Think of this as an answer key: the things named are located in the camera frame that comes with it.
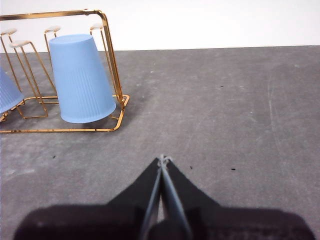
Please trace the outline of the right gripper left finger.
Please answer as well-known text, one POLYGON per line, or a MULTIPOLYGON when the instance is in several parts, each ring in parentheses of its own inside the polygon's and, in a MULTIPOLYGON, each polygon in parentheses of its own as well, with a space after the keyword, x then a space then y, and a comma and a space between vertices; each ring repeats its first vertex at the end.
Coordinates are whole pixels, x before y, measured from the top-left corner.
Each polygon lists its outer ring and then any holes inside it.
POLYGON ((15 240, 137 240, 152 209, 160 173, 155 158, 140 176, 104 204, 63 204, 31 211, 15 240))

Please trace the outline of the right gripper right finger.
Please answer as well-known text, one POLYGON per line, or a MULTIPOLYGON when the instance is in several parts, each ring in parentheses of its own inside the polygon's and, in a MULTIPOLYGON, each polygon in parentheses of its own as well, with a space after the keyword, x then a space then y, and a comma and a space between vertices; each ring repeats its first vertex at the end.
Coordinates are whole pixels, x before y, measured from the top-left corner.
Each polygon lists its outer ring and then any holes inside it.
POLYGON ((195 240, 313 240, 299 215, 279 209, 222 206, 195 186, 170 159, 163 161, 178 206, 195 240))

